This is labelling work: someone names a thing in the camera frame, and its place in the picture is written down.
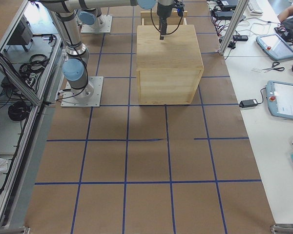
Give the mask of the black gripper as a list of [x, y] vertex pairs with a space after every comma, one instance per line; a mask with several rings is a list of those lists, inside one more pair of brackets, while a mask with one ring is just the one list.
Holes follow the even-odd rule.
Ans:
[[160, 40], [164, 39], [167, 33], [167, 18], [171, 16], [173, 4], [163, 5], [157, 4], [157, 16], [159, 17]]

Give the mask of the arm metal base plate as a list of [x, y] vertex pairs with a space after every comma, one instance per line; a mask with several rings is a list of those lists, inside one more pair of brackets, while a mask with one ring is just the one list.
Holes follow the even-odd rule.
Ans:
[[88, 77], [88, 85], [80, 91], [72, 89], [73, 92], [67, 91], [61, 99], [61, 107], [63, 108], [99, 108], [101, 103], [102, 89], [104, 77]]
[[82, 34], [104, 34], [111, 32], [112, 15], [101, 15], [99, 17], [88, 17], [82, 20]]

